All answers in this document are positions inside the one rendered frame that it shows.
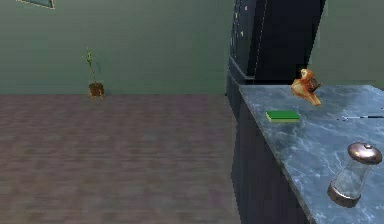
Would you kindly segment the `orange bird shaped platter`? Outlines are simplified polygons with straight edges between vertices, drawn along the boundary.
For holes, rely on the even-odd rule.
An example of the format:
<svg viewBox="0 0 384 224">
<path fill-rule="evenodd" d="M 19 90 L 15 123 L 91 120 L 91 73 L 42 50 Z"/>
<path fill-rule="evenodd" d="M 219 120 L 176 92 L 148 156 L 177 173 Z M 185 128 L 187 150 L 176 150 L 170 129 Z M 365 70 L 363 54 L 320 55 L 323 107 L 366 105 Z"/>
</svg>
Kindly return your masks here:
<svg viewBox="0 0 384 224">
<path fill-rule="evenodd" d="M 291 85 L 292 94 L 307 100 L 313 106 L 320 106 L 321 101 L 316 96 L 315 91 L 322 86 L 314 77 L 310 69 L 302 69 L 301 77 L 295 79 Z"/>
</svg>

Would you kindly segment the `green and yellow sponge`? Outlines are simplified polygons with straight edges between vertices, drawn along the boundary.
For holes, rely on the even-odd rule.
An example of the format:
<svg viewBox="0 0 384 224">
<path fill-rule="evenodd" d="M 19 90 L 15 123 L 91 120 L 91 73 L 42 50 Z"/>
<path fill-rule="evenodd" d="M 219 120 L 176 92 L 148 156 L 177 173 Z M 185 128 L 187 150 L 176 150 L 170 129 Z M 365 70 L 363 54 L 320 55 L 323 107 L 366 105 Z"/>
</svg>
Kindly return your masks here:
<svg viewBox="0 0 384 224">
<path fill-rule="evenodd" d="M 299 115 L 295 111 L 269 110 L 266 112 L 266 118 L 270 122 L 298 122 Z"/>
</svg>

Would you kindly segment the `green plant in brown pot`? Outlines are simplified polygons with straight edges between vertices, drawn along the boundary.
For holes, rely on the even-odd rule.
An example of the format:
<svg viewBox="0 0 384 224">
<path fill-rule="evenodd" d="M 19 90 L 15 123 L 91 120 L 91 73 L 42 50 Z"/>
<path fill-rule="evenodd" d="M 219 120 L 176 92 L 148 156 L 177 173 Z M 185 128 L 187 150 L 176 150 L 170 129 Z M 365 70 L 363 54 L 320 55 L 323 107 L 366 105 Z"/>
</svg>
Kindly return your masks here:
<svg viewBox="0 0 384 224">
<path fill-rule="evenodd" d="M 90 48 L 86 48 L 86 53 L 83 56 L 83 59 L 87 63 L 93 77 L 93 81 L 88 85 L 89 96 L 91 98 L 99 97 L 100 99 L 103 99 L 105 97 L 104 85 L 98 82 L 96 79 L 95 71 L 93 68 L 92 50 Z"/>
</svg>

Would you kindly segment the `black fridge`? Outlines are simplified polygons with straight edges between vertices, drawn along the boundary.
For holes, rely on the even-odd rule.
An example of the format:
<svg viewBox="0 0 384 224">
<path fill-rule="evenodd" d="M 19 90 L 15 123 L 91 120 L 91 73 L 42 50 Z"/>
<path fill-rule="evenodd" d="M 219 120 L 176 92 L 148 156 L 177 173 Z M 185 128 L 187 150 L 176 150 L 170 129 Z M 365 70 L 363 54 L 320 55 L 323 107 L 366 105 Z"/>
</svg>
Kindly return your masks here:
<svg viewBox="0 0 384 224">
<path fill-rule="evenodd" d="M 307 67 L 326 0 L 234 0 L 226 96 L 241 85 L 289 85 Z"/>
</svg>

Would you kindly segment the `dark counter with marble top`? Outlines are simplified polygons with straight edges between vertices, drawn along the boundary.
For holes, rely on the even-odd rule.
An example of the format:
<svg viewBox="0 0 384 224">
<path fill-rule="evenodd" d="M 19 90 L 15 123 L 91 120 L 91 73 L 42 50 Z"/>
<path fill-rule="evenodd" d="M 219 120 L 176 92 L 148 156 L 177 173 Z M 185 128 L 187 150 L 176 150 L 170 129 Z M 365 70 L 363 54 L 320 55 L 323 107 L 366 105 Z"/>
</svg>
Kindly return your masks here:
<svg viewBox="0 0 384 224">
<path fill-rule="evenodd" d="M 323 86 L 313 106 L 286 85 L 244 85 L 232 165 L 241 224 L 384 224 L 384 91 L 369 85 Z M 298 122 L 270 122 L 269 110 L 295 111 Z M 369 173 L 353 208 L 327 195 L 354 142 L 377 147 L 383 161 Z"/>
</svg>

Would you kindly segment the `thin black and silver utensil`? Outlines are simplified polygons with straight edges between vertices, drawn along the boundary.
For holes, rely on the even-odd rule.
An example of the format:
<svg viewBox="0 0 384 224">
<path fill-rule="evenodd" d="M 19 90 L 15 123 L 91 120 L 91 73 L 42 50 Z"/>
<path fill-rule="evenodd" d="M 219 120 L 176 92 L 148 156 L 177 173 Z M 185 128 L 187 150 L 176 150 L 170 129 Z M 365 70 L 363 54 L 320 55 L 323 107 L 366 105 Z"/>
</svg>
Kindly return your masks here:
<svg viewBox="0 0 384 224">
<path fill-rule="evenodd" d="M 342 116 L 337 120 L 347 121 L 351 119 L 384 119 L 384 115 L 365 115 L 365 116 Z"/>
</svg>

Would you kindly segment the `glass shaker with metal lid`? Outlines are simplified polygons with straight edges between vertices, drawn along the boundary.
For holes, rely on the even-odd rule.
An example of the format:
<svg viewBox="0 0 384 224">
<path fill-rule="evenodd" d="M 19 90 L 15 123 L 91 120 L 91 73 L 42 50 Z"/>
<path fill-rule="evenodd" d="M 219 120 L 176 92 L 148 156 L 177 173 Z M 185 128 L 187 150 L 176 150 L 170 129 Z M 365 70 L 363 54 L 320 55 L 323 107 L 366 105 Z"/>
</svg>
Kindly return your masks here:
<svg viewBox="0 0 384 224">
<path fill-rule="evenodd" d="M 382 153 L 368 143 L 355 142 L 348 146 L 349 160 L 330 182 L 327 194 L 336 204 L 353 208 L 359 202 L 370 170 L 381 163 Z"/>
</svg>

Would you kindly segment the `framed wall picture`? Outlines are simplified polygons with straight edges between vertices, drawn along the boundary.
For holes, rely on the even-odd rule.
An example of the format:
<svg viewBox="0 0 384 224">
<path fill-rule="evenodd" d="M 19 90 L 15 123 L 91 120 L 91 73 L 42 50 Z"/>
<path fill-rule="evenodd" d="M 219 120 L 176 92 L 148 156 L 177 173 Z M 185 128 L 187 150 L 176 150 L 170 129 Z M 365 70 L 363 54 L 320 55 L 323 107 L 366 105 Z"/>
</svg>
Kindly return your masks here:
<svg viewBox="0 0 384 224">
<path fill-rule="evenodd" d="M 17 0 L 19 2 L 28 3 L 48 9 L 54 9 L 54 0 Z"/>
</svg>

